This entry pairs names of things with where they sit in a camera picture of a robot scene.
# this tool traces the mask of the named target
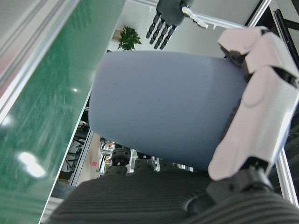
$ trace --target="dark gray ribbed surface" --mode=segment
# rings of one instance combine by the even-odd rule
[[[299,210],[271,192],[242,193],[188,217],[187,202],[209,183],[183,170],[107,176],[78,186],[48,224],[299,224]]]
[[[274,193],[243,193],[180,224],[298,224],[299,210]]]
[[[78,186],[48,223],[173,223],[209,181],[205,172],[183,170],[101,177]]]

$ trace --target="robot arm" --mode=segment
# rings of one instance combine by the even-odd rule
[[[220,180],[250,166],[268,174],[298,103],[299,72],[282,40],[264,27],[227,29],[218,43],[250,80],[209,164],[209,175]]]

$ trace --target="ceiling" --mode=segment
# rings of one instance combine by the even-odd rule
[[[146,39],[146,33],[156,15],[154,6],[158,0],[128,0],[116,25],[122,30],[124,25],[135,28],[141,37],[142,45],[136,45],[136,50],[154,50],[153,45]],[[194,13],[206,14],[230,22],[244,25],[259,0],[196,0],[191,7]],[[202,54],[223,57],[224,54],[217,44],[217,39],[224,28],[210,25],[208,29],[200,28],[191,20],[185,18],[182,24],[173,33],[164,51]],[[108,49],[117,50],[118,43],[111,42]]]

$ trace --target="green leaves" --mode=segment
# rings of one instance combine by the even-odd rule
[[[120,44],[118,45],[118,49],[122,48],[123,50],[135,50],[135,44],[141,44],[140,37],[138,36],[134,28],[127,27],[125,25],[121,31]]]

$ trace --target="green panel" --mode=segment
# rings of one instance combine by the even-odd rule
[[[1,224],[38,223],[124,2],[82,0],[1,124]]]

